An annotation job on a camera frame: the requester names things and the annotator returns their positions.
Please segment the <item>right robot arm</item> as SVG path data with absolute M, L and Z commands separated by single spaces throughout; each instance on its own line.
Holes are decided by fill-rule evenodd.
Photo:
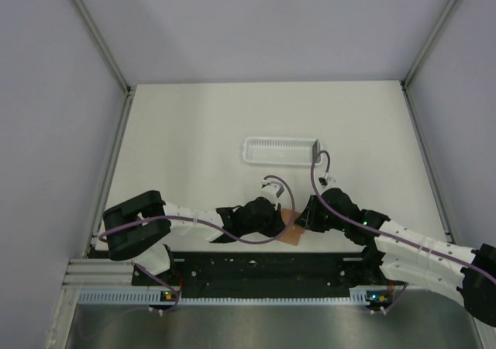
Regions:
M 458 246 L 402 226 L 389 216 L 360 209 L 339 188 L 312 195 L 299 226 L 313 232 L 340 230 L 363 247 L 363 277 L 416 285 L 459 303 L 475 319 L 495 325 L 495 248 Z

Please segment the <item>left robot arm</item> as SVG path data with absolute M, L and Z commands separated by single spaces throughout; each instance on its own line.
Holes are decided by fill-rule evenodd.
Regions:
M 253 233 L 269 240 L 284 232 L 279 198 L 282 185 L 272 181 L 243 206 L 193 210 L 165 202 L 158 191 L 144 192 L 103 215 L 105 231 L 98 239 L 108 246 L 113 261 L 131 261 L 145 268 L 159 284 L 175 277 L 175 265 L 165 237 L 194 237 L 212 244 L 243 242 Z

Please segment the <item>brown leather card holder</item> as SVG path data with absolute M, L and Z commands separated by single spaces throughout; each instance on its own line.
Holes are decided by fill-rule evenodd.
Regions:
M 278 240 L 285 244 L 297 246 L 301 239 L 301 235 L 305 232 L 305 229 L 294 224 L 292 221 L 290 221 L 290 218 L 291 218 L 291 210 L 282 209 L 281 219 L 286 225 L 287 229 L 284 232 L 284 234 L 278 238 Z

